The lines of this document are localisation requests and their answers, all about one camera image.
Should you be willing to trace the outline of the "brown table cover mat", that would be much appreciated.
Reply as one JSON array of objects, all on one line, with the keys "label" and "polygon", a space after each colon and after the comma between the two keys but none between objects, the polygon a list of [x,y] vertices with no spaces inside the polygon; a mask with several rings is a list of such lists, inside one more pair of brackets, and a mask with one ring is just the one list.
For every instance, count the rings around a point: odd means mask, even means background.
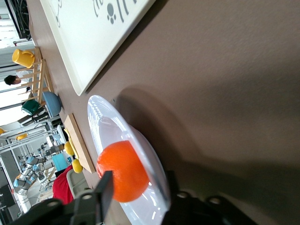
[{"label": "brown table cover mat", "polygon": [[81,96],[40,1],[27,4],[60,116],[75,116],[93,160],[87,102],[100,95],[180,189],[300,225],[300,0],[157,0]]}]

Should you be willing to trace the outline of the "cream tray with bear print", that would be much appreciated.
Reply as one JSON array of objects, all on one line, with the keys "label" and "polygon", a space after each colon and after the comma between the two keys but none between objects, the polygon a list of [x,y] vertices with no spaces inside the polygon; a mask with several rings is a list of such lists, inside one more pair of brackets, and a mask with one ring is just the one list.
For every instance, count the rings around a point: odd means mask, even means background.
[{"label": "cream tray with bear print", "polygon": [[156,0],[40,0],[69,79],[82,95]]}]

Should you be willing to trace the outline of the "red cloth object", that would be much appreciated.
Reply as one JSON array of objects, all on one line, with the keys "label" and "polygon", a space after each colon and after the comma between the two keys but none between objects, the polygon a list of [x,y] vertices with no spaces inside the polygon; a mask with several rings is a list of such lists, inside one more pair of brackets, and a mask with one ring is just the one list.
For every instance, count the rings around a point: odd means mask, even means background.
[{"label": "red cloth object", "polygon": [[67,173],[72,169],[72,165],[68,166],[53,182],[53,198],[61,200],[64,205],[71,203],[74,199],[67,180]]}]

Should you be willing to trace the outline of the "beige chair back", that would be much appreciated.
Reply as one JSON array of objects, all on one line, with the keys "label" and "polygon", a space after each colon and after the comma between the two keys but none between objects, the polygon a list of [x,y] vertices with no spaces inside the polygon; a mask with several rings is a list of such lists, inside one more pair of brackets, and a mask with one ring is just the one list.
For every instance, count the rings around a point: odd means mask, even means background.
[{"label": "beige chair back", "polygon": [[69,170],[67,172],[67,182],[73,198],[76,198],[80,193],[89,189],[83,172],[76,173],[73,169]]}]

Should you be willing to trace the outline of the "teal box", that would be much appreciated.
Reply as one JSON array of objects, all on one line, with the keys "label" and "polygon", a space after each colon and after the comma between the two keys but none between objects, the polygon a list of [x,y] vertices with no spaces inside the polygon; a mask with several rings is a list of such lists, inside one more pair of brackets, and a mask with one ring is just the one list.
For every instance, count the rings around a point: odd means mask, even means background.
[{"label": "teal box", "polygon": [[68,161],[68,154],[63,152],[60,154],[52,155],[52,161],[57,171],[66,169],[70,163]]}]

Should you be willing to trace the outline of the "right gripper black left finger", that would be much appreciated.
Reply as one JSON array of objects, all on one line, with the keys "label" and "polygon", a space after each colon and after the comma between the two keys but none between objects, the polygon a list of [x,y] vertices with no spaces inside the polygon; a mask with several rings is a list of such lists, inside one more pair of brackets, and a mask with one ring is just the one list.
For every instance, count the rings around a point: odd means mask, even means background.
[{"label": "right gripper black left finger", "polygon": [[96,189],[96,223],[104,223],[109,210],[113,193],[113,171],[106,171]]}]

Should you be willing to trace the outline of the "person with black hair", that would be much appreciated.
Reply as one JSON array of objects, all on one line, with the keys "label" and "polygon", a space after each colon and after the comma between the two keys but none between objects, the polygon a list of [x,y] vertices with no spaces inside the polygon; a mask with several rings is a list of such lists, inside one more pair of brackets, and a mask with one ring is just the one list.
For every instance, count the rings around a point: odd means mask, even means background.
[{"label": "person with black hair", "polygon": [[7,85],[17,85],[20,84],[21,82],[26,82],[28,83],[30,81],[29,78],[24,78],[23,76],[20,75],[9,75],[4,78],[4,82]]}]

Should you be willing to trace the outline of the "wooden mug rack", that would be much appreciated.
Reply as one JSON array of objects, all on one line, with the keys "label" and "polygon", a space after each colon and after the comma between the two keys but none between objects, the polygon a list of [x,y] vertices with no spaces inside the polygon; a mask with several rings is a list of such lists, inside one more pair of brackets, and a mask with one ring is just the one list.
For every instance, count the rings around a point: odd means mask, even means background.
[{"label": "wooden mug rack", "polygon": [[29,100],[34,99],[41,106],[46,104],[43,94],[45,92],[54,92],[53,83],[51,81],[51,76],[49,73],[48,65],[46,59],[43,58],[39,47],[34,49],[24,50],[22,55],[28,55],[30,58],[34,59],[30,68],[22,68],[18,71],[25,71],[26,69],[32,70],[32,72],[25,76],[25,78],[32,79],[31,82],[22,84],[22,86],[30,86],[32,97]]}]

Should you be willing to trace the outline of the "grey blue background robot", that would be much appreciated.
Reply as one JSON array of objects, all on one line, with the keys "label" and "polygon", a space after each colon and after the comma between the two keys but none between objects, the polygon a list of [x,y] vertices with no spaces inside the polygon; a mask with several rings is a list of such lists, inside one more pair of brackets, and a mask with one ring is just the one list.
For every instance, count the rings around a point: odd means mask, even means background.
[{"label": "grey blue background robot", "polygon": [[29,157],[25,161],[24,170],[15,178],[13,185],[18,189],[16,195],[23,213],[27,213],[31,208],[27,194],[34,182],[38,181],[43,187],[49,184],[49,180],[45,174],[45,162],[44,158]]}]

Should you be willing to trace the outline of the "pale white round plate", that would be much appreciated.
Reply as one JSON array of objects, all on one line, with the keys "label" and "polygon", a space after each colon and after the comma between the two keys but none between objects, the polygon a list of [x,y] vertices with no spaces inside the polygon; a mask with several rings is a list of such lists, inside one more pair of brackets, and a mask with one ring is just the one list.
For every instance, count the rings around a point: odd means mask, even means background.
[{"label": "pale white round plate", "polygon": [[170,208],[171,195],[163,166],[148,140],[129,125],[115,107],[93,95],[87,106],[90,132],[98,154],[112,143],[129,141],[150,179],[144,193],[134,201],[121,203],[132,225],[161,225]]}]

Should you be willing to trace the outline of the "wooden cutting board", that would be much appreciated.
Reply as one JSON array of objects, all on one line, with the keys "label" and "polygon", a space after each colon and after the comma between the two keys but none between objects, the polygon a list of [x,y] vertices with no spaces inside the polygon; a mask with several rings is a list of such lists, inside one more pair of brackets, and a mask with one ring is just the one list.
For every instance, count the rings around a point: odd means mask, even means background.
[{"label": "wooden cutting board", "polygon": [[80,165],[87,170],[89,173],[94,173],[96,171],[92,159],[90,157],[89,151],[86,147],[80,129],[77,125],[74,115],[68,114],[65,121],[64,127],[68,135],[68,139],[72,147],[74,147],[74,153],[76,159],[79,160]]}]

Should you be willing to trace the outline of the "yellow lemon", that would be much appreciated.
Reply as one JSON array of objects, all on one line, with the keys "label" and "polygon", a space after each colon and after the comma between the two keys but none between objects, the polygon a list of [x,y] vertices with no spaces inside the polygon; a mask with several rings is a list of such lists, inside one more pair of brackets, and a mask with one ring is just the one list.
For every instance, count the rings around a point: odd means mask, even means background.
[{"label": "yellow lemon", "polygon": [[72,168],[75,173],[81,173],[83,171],[83,166],[80,164],[80,161],[78,159],[73,160]]},{"label": "yellow lemon", "polygon": [[64,150],[65,152],[70,155],[70,156],[73,156],[75,153],[74,153],[74,150],[73,150],[73,147],[71,146],[70,142],[67,141],[65,144],[64,144]]}]

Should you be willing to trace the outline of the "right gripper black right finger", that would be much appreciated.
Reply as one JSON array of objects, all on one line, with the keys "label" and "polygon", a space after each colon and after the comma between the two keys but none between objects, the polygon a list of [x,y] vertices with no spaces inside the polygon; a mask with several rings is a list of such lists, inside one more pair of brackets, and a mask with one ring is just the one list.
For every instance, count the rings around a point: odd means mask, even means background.
[{"label": "right gripper black right finger", "polygon": [[166,177],[168,180],[171,200],[173,201],[180,192],[175,172],[171,170],[166,171]]}]

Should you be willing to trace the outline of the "blue bowl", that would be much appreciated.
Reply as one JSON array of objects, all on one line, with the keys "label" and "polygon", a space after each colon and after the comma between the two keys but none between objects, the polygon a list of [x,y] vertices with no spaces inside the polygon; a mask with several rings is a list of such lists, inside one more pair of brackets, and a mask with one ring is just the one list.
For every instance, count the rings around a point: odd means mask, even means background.
[{"label": "blue bowl", "polygon": [[59,96],[53,92],[47,91],[47,92],[43,92],[43,97],[46,102],[50,115],[52,117],[58,116],[62,109],[62,104]]}]

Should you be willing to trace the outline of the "orange fruit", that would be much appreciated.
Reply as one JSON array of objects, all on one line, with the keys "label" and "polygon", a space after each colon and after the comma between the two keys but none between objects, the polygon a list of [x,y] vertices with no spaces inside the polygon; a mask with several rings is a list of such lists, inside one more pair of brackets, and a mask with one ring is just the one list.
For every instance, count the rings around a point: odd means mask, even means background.
[{"label": "orange fruit", "polygon": [[147,189],[149,177],[130,141],[107,146],[97,158],[99,178],[107,171],[113,174],[113,199],[127,203],[139,198]]}]

